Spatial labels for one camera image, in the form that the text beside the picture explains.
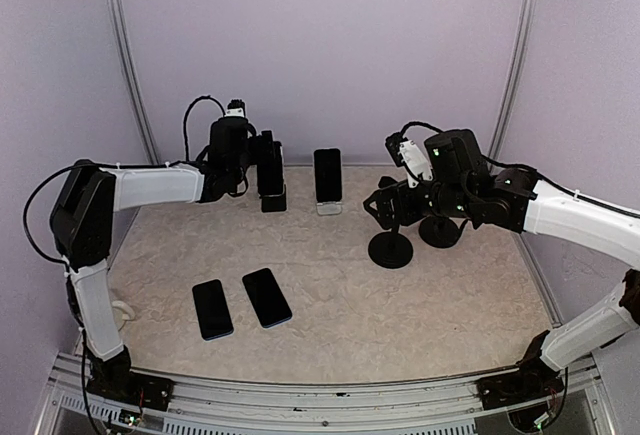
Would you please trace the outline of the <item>black phone silver edge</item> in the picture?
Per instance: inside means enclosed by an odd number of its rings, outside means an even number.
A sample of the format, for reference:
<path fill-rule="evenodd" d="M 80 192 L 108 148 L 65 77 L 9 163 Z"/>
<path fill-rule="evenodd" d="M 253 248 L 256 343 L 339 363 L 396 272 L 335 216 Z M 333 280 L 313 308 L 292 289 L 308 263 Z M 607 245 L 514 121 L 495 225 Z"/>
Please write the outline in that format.
<path fill-rule="evenodd" d="M 341 151 L 317 149 L 313 153 L 313 164 L 316 202 L 340 202 L 343 197 Z"/>

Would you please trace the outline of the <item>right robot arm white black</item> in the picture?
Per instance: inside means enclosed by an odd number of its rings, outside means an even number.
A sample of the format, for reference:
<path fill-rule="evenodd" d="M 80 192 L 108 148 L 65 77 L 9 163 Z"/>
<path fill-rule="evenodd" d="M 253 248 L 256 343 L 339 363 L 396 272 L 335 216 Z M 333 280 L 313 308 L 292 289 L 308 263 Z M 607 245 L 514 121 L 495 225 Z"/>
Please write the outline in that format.
<path fill-rule="evenodd" d="M 628 265 L 623 281 L 600 302 L 532 340 L 511 378 L 518 397 L 535 397 L 551 373 L 638 328 L 637 211 L 569 190 L 530 166 L 492 160 L 470 129 L 436 129 L 422 146 L 400 130 L 385 146 L 406 178 L 382 177 L 363 203 L 382 229 L 368 245 L 371 260 L 381 267 L 396 269 L 411 261 L 413 246 L 399 229 L 413 224 L 436 248 L 454 246 L 466 224 L 494 225 L 563 239 Z"/>

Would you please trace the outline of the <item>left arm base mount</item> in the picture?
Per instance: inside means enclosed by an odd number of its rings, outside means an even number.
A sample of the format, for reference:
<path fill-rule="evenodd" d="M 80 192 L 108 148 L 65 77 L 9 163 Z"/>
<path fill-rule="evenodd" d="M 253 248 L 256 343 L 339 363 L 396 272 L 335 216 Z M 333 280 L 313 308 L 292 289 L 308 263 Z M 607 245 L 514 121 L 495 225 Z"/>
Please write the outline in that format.
<path fill-rule="evenodd" d="M 127 347 L 104 361 L 88 351 L 90 376 L 87 391 L 105 399 L 166 412 L 174 382 L 165 377 L 133 371 Z"/>

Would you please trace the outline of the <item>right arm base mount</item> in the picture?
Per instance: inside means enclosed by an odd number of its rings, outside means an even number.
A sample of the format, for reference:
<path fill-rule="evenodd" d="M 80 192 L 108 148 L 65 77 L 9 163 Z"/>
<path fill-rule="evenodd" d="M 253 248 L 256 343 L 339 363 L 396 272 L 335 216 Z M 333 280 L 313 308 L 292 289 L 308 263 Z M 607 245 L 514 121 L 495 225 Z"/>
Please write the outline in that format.
<path fill-rule="evenodd" d="M 476 382 L 484 410 L 516 405 L 560 393 L 565 384 L 555 371 L 541 360 L 541 350 L 527 352 L 517 370 L 483 377 Z"/>

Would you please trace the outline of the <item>black folding phone stand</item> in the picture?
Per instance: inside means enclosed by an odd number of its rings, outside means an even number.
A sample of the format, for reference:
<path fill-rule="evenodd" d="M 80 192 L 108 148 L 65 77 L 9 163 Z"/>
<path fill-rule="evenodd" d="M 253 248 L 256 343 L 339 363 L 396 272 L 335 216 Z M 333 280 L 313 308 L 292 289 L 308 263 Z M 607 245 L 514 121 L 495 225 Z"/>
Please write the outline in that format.
<path fill-rule="evenodd" d="M 265 194 L 260 196 L 261 211 L 263 213 L 279 213 L 287 210 L 287 189 L 282 186 L 279 194 Z"/>

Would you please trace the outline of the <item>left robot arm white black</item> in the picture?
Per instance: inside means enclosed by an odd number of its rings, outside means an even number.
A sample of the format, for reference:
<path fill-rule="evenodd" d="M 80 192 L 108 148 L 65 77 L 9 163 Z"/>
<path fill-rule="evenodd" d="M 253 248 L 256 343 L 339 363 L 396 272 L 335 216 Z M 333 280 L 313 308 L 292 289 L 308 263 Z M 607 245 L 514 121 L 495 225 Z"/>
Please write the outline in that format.
<path fill-rule="evenodd" d="M 257 131 L 245 103 L 233 99 L 212 123 L 209 142 L 196 157 L 158 165 L 78 160 L 58 170 L 65 181 L 49 218 L 57 250 L 49 260 L 64 269 L 87 350 L 102 362 L 126 350 L 107 282 L 115 213 L 238 198 L 249 188 L 251 168 L 257 171 L 260 199 L 280 197 L 285 191 L 283 167 L 281 142 L 269 130 Z"/>

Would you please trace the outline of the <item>black round-base stand front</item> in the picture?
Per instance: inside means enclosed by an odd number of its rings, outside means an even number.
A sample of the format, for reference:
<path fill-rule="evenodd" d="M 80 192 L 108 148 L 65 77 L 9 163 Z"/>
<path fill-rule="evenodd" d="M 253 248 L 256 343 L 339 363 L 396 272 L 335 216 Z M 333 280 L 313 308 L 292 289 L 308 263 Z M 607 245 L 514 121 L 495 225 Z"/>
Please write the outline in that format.
<path fill-rule="evenodd" d="M 369 258 L 385 269 L 407 266 L 413 258 L 411 241 L 400 233 L 400 224 L 395 223 L 389 231 L 376 234 L 368 244 Z"/>

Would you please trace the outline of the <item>white folding phone stand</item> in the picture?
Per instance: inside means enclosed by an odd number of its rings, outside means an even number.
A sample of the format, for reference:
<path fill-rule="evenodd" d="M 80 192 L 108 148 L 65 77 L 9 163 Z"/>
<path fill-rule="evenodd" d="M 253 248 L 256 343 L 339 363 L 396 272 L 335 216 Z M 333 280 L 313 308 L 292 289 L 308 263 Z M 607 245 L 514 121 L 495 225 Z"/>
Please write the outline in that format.
<path fill-rule="evenodd" d="M 341 201 L 318 202 L 316 211 L 319 216 L 334 216 L 342 213 L 343 205 Z"/>

